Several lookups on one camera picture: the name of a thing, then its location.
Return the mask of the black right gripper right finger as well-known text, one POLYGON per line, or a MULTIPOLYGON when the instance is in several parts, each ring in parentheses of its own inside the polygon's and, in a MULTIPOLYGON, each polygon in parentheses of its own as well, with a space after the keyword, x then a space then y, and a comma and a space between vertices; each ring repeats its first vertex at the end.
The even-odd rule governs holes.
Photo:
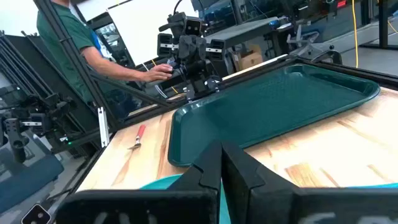
POLYGON ((299 187, 237 145, 222 143, 231 223, 397 223, 397 189, 299 187))

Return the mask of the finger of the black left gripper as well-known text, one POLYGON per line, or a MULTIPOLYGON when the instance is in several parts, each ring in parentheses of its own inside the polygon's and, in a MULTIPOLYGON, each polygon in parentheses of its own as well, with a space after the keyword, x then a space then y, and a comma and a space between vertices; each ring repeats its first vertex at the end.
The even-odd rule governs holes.
POLYGON ((157 55, 168 57, 172 54, 173 35, 160 33, 157 36, 157 55))
POLYGON ((206 46, 206 57, 211 61, 223 61, 224 41, 212 39, 206 46))

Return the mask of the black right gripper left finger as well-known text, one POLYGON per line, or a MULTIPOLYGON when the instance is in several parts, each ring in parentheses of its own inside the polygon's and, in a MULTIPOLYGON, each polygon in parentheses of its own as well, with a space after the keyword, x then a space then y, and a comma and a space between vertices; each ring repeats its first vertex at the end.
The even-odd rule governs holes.
POLYGON ((221 141, 213 141, 169 187, 85 190, 68 197, 56 223, 218 223, 221 141))

